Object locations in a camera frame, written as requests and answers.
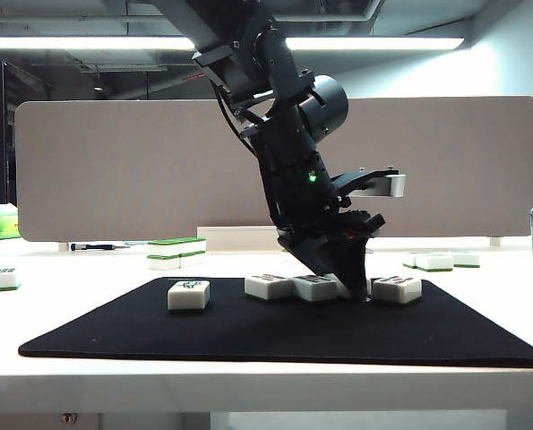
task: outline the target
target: black mat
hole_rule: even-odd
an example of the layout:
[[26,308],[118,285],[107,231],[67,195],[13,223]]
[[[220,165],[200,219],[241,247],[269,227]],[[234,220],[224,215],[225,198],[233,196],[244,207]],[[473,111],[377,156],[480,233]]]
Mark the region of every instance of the black mat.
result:
[[210,279],[201,314],[169,314],[170,280],[145,284],[20,346],[27,357],[533,367],[533,348],[424,281],[405,307],[262,302]]

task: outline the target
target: black pen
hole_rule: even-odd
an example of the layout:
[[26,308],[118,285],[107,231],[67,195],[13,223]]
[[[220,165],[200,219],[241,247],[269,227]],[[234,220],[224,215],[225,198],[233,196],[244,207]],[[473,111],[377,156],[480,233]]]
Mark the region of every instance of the black pen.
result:
[[87,251],[89,249],[101,249],[103,251],[113,251],[115,249],[128,248],[129,246],[117,246],[117,245],[77,245],[71,244],[72,251]]

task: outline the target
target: ceiling pipe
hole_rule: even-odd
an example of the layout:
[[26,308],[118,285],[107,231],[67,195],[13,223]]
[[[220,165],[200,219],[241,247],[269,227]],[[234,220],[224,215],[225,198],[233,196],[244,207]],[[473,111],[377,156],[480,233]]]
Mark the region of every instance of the ceiling pipe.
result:
[[[372,19],[375,10],[382,0],[372,0],[371,4],[360,14],[274,14],[279,22],[366,22]],[[49,16],[20,16],[20,15],[0,15],[0,24],[17,23],[168,23],[164,15],[49,15]]]

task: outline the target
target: fluorescent light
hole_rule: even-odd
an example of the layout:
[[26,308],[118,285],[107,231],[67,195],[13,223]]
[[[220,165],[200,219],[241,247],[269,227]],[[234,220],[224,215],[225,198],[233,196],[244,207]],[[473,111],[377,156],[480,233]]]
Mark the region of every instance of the fluorescent light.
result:
[[[451,50],[458,38],[287,38],[292,50]],[[0,37],[0,49],[156,49],[194,51],[182,37]]]
[[194,51],[187,38],[176,37],[0,37],[0,49],[157,49]]
[[293,51],[298,50],[451,50],[463,42],[461,38],[287,38]]

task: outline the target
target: cable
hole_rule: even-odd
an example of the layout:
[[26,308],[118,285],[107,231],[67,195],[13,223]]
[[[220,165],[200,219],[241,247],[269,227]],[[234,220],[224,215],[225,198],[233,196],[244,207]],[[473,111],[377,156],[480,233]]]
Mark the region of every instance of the cable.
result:
[[222,112],[224,119],[226,119],[227,124],[230,127],[230,130],[232,130],[232,133],[236,135],[238,140],[252,153],[252,155],[257,157],[256,152],[254,151],[254,148],[252,147],[252,145],[248,143],[243,137],[240,136],[240,132],[236,129],[236,127],[232,123],[230,116],[228,116],[228,112],[226,108],[224,107],[224,99],[222,98],[222,94],[220,94],[219,87],[213,81],[211,81],[211,85],[212,85],[212,89],[214,90],[214,95],[216,96],[216,100],[219,102],[220,112]]

